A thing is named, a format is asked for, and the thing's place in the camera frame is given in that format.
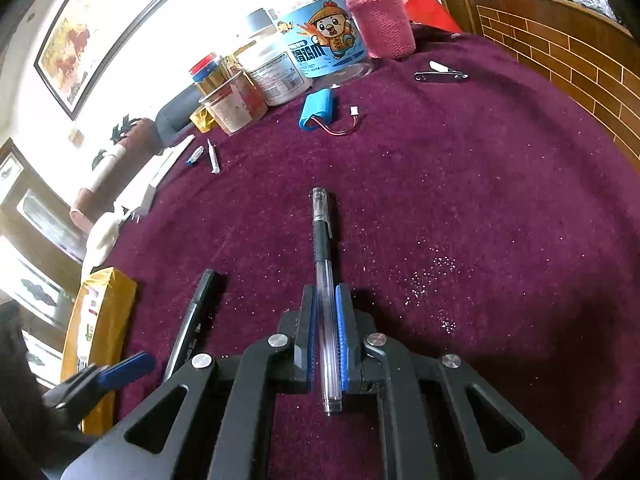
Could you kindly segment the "yellow taped white tray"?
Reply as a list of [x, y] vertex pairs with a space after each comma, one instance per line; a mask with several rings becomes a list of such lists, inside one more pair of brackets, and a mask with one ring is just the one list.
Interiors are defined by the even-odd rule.
[[80, 285], [68, 322], [61, 380], [91, 364], [120, 361], [137, 284], [115, 268], [91, 274]]

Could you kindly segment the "black marker pink cap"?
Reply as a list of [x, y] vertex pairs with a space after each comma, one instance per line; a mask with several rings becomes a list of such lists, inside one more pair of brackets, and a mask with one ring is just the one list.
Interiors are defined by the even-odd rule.
[[186, 313], [178, 330], [174, 346], [165, 368], [163, 382], [167, 382], [175, 372], [190, 359], [194, 350], [198, 334], [200, 333], [201, 318], [204, 312], [204, 304], [210, 286], [215, 276], [213, 269], [206, 269], [196, 286], [195, 292], [186, 307]]

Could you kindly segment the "thin translucent gel pen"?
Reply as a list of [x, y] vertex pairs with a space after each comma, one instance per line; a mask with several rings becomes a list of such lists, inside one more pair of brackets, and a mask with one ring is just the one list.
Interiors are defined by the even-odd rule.
[[329, 194], [325, 188], [311, 191], [314, 230], [314, 272], [318, 302], [318, 343], [323, 411], [331, 416], [342, 410], [340, 336], [336, 318], [335, 287], [331, 262]]

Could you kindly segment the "white power adapter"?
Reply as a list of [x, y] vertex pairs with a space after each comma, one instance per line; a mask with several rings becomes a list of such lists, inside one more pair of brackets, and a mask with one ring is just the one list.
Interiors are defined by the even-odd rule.
[[138, 206], [135, 206], [128, 212], [127, 219], [139, 222], [143, 217], [147, 216], [152, 207], [155, 194], [156, 187], [149, 184], [142, 194], [140, 204]]

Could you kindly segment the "white papers stack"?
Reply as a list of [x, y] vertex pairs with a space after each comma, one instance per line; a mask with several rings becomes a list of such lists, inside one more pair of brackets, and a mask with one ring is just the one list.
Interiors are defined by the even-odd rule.
[[116, 198], [114, 201], [115, 210], [117, 212], [123, 209], [131, 210], [138, 206], [142, 194], [149, 184], [155, 186], [157, 192], [160, 188], [160, 182], [168, 175], [169, 170], [178, 162], [182, 153], [194, 139], [194, 134], [189, 134], [177, 145], [165, 148], [162, 154], [153, 156]]

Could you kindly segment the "maroon velvet tablecloth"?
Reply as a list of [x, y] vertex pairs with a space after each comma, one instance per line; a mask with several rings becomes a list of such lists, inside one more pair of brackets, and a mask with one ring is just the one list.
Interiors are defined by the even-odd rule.
[[[314, 278], [310, 192], [327, 188], [334, 274], [378, 329], [457, 352], [587, 479], [639, 474], [639, 163], [503, 48], [416, 31], [403, 61], [339, 88], [334, 138], [291, 102], [185, 162], [108, 262], [138, 286], [126, 354], [165, 364], [206, 269], [224, 278], [205, 348], [269, 335]], [[465, 81], [417, 82], [436, 61]]]

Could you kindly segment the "white pen refill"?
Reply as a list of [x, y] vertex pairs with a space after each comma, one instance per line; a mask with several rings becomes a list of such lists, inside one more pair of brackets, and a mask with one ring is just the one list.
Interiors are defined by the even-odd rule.
[[220, 168], [220, 163], [217, 157], [217, 152], [216, 152], [216, 148], [214, 147], [214, 144], [210, 141], [207, 141], [207, 149], [208, 149], [210, 166], [212, 166], [212, 174], [220, 174], [221, 168]]

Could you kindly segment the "small blue white cap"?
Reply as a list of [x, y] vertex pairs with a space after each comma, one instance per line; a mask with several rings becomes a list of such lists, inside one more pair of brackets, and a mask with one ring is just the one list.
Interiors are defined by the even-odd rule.
[[202, 146], [199, 146], [194, 150], [194, 152], [186, 160], [186, 164], [189, 166], [195, 165], [198, 162], [198, 160], [201, 158], [203, 153], [204, 153], [204, 148]]

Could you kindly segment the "orange label plastic jar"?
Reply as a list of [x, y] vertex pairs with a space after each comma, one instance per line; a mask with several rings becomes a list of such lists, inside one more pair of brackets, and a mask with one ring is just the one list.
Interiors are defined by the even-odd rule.
[[240, 70], [198, 102], [213, 116], [227, 136], [234, 136], [246, 126], [258, 122], [268, 112], [268, 105], [262, 94], [244, 70]]

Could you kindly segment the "red lid jar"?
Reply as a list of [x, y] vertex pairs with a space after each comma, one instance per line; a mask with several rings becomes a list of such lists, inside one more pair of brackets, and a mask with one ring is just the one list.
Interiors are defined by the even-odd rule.
[[189, 74], [201, 96], [208, 96], [227, 82], [234, 75], [235, 69], [233, 56], [209, 53], [190, 68]]

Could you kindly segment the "nail clipper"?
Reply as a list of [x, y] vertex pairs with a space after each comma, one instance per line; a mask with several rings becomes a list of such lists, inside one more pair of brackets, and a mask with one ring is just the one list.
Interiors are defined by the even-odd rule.
[[436, 62], [428, 62], [429, 70], [423, 72], [415, 72], [413, 79], [417, 82], [449, 82], [449, 81], [465, 81], [469, 75], [461, 70], [453, 70], [448, 66]]

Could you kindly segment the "white label jar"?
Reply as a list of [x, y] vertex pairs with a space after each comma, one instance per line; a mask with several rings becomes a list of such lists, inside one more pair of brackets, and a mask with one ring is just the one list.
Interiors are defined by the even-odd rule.
[[276, 36], [255, 38], [236, 58], [270, 107], [290, 102], [311, 88], [311, 80]]

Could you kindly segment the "pink knitted thermos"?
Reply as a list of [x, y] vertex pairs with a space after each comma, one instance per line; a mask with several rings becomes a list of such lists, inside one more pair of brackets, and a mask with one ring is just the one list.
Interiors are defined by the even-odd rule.
[[402, 0], [347, 0], [371, 58], [405, 58], [416, 50]]

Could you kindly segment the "red gift bag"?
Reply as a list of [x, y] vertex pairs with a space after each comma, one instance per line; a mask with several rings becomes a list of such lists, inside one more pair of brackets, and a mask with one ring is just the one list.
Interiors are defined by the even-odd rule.
[[462, 32], [456, 21], [438, 0], [402, 0], [410, 21], [446, 32]]

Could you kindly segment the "framed wall painting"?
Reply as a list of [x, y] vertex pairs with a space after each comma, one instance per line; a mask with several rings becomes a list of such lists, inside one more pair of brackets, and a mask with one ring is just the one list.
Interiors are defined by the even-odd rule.
[[74, 119], [112, 58], [167, 0], [63, 0], [38, 50], [35, 70]]

